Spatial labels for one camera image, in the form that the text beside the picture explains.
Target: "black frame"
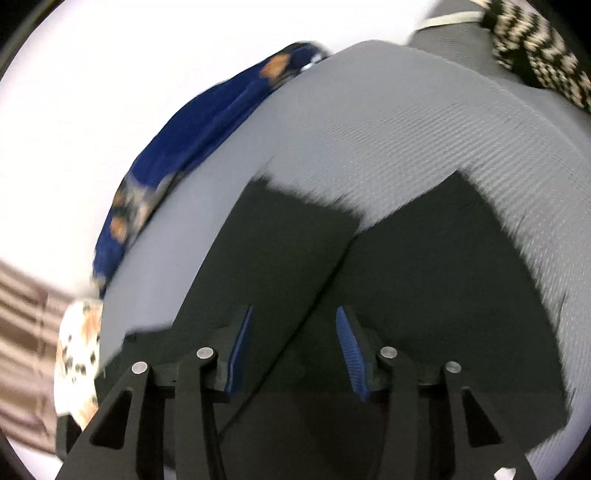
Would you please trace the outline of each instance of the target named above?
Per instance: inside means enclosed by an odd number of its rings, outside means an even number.
[[[6,73],[8,66],[29,38],[31,33],[53,12],[64,0],[42,0],[20,23],[12,36],[0,49],[0,80]],[[533,0],[532,3],[543,14],[548,14],[548,4],[544,0]],[[35,480],[20,458],[8,443],[6,436],[0,430],[0,471],[6,480]],[[581,444],[570,458],[567,465],[556,477],[556,480],[583,480],[589,477],[591,471],[591,427]]]

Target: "fabric texture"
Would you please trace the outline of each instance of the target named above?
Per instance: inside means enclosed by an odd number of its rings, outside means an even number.
[[[54,403],[58,416],[71,414],[82,430],[96,410],[95,377],[99,371],[103,304],[78,299],[66,310],[57,341]]]
[[[475,7],[452,3],[433,14]],[[366,42],[331,56],[276,91],[187,176],[112,280],[101,362],[125,332],[171,324],[257,169],[280,190],[353,206],[360,230],[460,170],[513,238],[556,331],[570,421],[528,454],[550,480],[591,423],[589,115],[497,64],[478,25],[424,30],[411,46]]]
[[[70,301],[0,262],[0,427],[46,453],[56,447],[53,372]]]
[[[464,365],[522,448],[566,425],[540,295],[496,214],[459,174],[362,232],[331,287],[386,345],[420,364]]]
[[[591,112],[591,81],[562,36],[540,15],[492,0],[482,21],[492,33],[493,56],[526,85],[555,90]]]
[[[324,60],[311,43],[294,43],[182,107],[138,155],[119,185],[95,247],[93,279],[102,297],[126,250],[154,210],[269,96]]]
[[[591,68],[591,34],[587,28],[589,6],[576,0],[527,0],[562,36],[588,73]]]

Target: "blue finger pad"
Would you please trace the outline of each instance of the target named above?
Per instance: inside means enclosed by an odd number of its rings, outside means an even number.
[[[252,307],[248,309],[240,327],[236,344],[232,349],[230,360],[228,362],[228,382],[226,383],[226,393],[231,395],[235,388],[238,388],[242,378],[242,358],[246,350],[246,340],[248,336],[248,326],[252,317]]]
[[[339,336],[340,347],[345,357],[353,391],[361,400],[367,401],[369,399],[369,387],[365,362],[343,307],[339,307],[336,311],[336,333]]]

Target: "black and white patterned fabric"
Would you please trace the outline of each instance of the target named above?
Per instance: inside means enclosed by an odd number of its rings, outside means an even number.
[[[483,6],[482,26],[492,33],[492,53],[500,64],[527,85],[555,90],[591,112],[587,72],[544,17],[504,0],[485,0]]]

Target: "metal pin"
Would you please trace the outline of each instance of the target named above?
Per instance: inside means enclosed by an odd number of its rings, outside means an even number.
[[[207,360],[208,358],[211,358],[212,355],[213,355],[213,348],[210,348],[208,346],[204,346],[203,348],[200,348],[199,350],[197,350],[197,356],[201,360]]]
[[[462,366],[457,362],[448,362],[445,364],[445,370],[451,374],[458,374],[462,371]]]
[[[131,366],[131,371],[136,374],[142,374],[148,369],[148,364],[146,362],[136,362]]]
[[[379,351],[379,354],[384,358],[395,358],[398,351],[393,346],[385,346]]]

